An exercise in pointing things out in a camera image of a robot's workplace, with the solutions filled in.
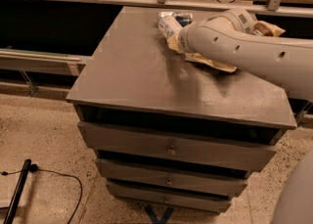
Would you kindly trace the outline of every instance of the black pole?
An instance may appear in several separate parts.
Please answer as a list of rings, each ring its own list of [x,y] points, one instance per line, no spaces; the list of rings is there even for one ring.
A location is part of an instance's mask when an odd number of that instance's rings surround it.
[[[12,196],[12,199],[11,199],[11,202],[9,205],[9,209],[8,209],[8,212],[7,212],[7,215],[6,215],[6,218],[3,222],[3,224],[12,224],[12,222],[13,222],[14,216],[16,215],[16,211],[17,211],[18,206],[19,206],[20,198],[22,195],[22,189],[23,189],[23,186],[25,184],[27,174],[28,174],[28,171],[30,169],[30,165],[31,165],[30,159],[27,159],[23,164],[22,172],[20,174],[20,178],[19,178],[17,187],[16,187],[14,194]]]

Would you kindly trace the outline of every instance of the terrazzo floor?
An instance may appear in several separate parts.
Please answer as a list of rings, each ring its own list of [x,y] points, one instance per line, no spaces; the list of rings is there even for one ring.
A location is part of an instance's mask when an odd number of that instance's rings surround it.
[[[278,153],[262,172],[249,177],[244,192],[220,215],[116,199],[97,171],[95,154],[80,136],[73,106],[64,98],[64,93],[45,91],[29,98],[27,89],[0,86],[0,171],[19,171],[30,158],[41,169],[77,176],[83,194],[70,222],[74,224],[269,224],[292,169],[313,148],[313,117],[307,115],[301,126],[279,141]],[[0,176],[1,203],[10,200],[18,179],[19,174]],[[79,192],[79,184],[72,178],[42,171],[29,173],[14,223],[68,223]],[[6,209],[0,209],[0,222],[5,214]]]

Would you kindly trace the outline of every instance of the dresser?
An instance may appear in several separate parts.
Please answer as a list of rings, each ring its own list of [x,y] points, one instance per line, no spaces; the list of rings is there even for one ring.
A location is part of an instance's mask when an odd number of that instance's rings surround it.
[[[112,195],[225,212],[296,122],[283,89],[169,50],[160,11],[124,7],[67,101]]]

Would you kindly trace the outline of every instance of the floor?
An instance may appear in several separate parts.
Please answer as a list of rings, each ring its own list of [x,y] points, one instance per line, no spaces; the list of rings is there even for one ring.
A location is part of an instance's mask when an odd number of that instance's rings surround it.
[[[226,213],[170,207],[115,199],[105,186],[76,127],[78,117],[64,93],[38,91],[27,97],[25,88],[0,86],[0,171],[22,169],[27,158],[39,168],[77,176],[82,200],[71,223],[205,223],[267,224],[292,169],[313,148],[313,117],[289,131],[277,144],[278,153]],[[0,201],[9,201],[19,174],[0,176]],[[76,180],[49,172],[29,173],[14,220],[16,224],[67,223],[79,199]],[[3,222],[6,209],[0,209]]]

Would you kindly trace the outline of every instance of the gray countertop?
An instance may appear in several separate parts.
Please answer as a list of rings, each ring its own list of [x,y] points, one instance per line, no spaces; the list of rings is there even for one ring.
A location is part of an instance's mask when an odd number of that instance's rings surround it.
[[[67,95],[74,104],[295,128],[285,91],[168,49],[154,8],[124,7]],[[210,12],[192,11],[195,21]]]

